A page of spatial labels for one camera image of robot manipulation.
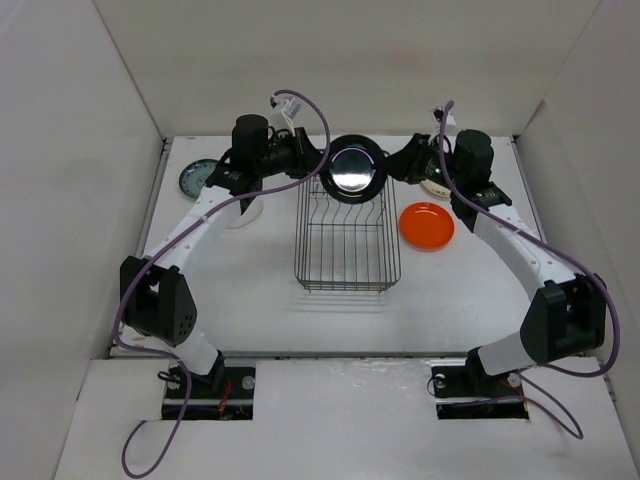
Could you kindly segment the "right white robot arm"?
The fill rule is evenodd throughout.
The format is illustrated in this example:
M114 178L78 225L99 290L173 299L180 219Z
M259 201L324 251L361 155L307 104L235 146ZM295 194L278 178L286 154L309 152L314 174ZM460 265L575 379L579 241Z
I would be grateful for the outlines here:
M528 228L510 197L492 181L493 158L487 134L464 130L453 147L416 134L384 160L387 174L396 180L432 180L449 188L455 216L500 257L530 300L516 332L468 353L462 381L476 394L494 387L499 375L596 349L606 330L601 280Z

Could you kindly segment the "black plate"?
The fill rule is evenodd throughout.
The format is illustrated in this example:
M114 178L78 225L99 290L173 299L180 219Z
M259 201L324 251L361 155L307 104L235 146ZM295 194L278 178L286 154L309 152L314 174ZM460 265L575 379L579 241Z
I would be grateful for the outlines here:
M386 183L383 150L363 135L340 136L330 143L329 157L319 178L324 191L338 202L366 203Z

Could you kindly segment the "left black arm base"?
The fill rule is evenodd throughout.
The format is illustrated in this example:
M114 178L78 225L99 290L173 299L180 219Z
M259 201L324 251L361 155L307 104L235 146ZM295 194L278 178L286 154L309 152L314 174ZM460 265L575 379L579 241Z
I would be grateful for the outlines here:
M232 362L222 377L211 385L203 377L192 376L191 396L184 414L187 421L250 421L253 419L256 365ZM186 394L186 376L171 364L157 378L165 383L161 405L162 420L177 420Z

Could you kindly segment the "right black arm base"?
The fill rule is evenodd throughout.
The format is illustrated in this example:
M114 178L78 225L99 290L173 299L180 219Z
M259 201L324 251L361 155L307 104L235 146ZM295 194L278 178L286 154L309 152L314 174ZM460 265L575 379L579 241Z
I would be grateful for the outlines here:
M522 382L514 372L486 376L461 359L431 363L428 391L439 420L528 420Z

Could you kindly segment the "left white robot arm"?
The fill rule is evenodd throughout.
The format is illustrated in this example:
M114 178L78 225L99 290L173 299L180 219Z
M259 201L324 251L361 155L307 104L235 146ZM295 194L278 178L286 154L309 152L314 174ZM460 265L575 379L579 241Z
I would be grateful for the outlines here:
M251 203L266 195L264 179L285 174L298 186L327 161L305 130L294 127L292 114L242 115L230 148L215 162L186 216L146 256L129 256L121 264L116 323L159 342L155 353L176 361L199 395L221 390L224 360L197 326L191 272Z

